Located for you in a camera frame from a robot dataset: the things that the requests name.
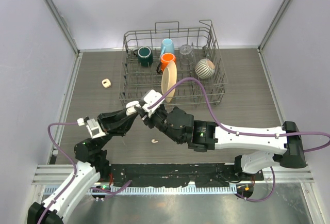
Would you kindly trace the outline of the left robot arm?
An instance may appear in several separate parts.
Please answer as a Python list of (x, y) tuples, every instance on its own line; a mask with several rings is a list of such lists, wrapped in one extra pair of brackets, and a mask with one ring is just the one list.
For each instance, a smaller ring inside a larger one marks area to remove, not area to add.
[(59, 188), (42, 203), (34, 202), (27, 223), (67, 223), (72, 212), (94, 183), (105, 182), (110, 175), (109, 161), (103, 146), (113, 136), (124, 136), (138, 113), (133, 107), (103, 113), (96, 119), (77, 119), (74, 124), (85, 126), (90, 138), (75, 147), (77, 162)]

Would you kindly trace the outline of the dark green mug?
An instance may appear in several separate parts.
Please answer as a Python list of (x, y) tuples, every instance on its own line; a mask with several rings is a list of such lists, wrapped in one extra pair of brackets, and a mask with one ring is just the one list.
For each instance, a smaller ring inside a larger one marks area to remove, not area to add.
[(153, 53), (150, 47), (141, 46), (133, 51), (133, 54), (138, 58), (138, 62), (143, 67), (150, 67), (153, 64)]

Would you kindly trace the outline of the beige oval plate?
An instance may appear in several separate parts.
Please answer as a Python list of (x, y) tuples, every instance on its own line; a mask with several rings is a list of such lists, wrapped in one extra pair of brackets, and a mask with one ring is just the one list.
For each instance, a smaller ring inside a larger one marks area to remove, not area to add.
[(177, 66), (175, 62), (170, 62), (162, 73), (161, 92), (164, 95), (171, 87), (177, 83)]

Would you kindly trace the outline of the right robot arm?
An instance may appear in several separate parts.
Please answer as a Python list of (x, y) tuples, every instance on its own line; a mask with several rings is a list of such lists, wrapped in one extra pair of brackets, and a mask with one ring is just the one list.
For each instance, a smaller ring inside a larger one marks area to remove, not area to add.
[(285, 122), (282, 126), (253, 129), (217, 125), (215, 122), (195, 120), (194, 116), (174, 107), (167, 112), (163, 105), (155, 110), (135, 107), (144, 124), (156, 127), (177, 144), (187, 144), (196, 152), (220, 149), (252, 149), (248, 155), (235, 157), (233, 174), (245, 180), (251, 174), (271, 167), (299, 169), (306, 167), (305, 155), (297, 126)]

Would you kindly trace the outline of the beige earbud charging case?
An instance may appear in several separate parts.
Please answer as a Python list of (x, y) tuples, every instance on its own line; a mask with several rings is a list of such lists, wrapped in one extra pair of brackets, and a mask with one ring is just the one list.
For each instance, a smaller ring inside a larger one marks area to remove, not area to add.
[(111, 81), (106, 78), (106, 79), (102, 80), (102, 85), (104, 88), (109, 88), (109, 87), (111, 87)]

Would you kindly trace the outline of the orange mug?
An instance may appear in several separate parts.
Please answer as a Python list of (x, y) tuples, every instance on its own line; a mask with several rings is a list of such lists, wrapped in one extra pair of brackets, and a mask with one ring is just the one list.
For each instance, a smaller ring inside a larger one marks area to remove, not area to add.
[(158, 74), (162, 74), (164, 69), (167, 67), (167, 65), (172, 61), (176, 63), (176, 56), (174, 54), (171, 54), (171, 53), (163, 54), (160, 57), (160, 62), (157, 66), (156, 72)]

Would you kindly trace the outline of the clear glass cup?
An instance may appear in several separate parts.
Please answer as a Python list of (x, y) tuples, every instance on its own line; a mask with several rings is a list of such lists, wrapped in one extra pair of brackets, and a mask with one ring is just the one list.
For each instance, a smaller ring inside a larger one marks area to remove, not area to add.
[(194, 62), (193, 47), (188, 44), (184, 44), (179, 48), (180, 62), (182, 65), (191, 66)]

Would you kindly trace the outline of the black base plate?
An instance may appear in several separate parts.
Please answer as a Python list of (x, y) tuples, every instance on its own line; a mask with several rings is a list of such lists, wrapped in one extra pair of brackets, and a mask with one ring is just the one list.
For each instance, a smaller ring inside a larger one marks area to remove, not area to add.
[(261, 171), (254, 175), (238, 173), (235, 166), (224, 163), (199, 164), (112, 164), (108, 175), (101, 177), (121, 187), (131, 180), (130, 187), (186, 187), (192, 181), (196, 187), (221, 187), (229, 183), (264, 180)]

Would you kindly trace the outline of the striped ceramic bowl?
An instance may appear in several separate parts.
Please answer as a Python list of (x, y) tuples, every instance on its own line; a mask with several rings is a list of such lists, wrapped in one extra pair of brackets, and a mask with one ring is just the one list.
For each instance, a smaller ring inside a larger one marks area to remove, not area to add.
[(208, 58), (201, 59), (195, 66), (195, 73), (200, 79), (210, 78), (214, 75), (214, 72), (215, 65)]

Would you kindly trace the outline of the light blue cup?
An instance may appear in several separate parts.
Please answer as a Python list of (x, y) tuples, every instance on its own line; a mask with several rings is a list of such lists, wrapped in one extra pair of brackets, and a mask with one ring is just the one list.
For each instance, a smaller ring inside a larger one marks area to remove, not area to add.
[(162, 40), (160, 55), (162, 56), (165, 53), (175, 54), (174, 43), (170, 38), (165, 38)]

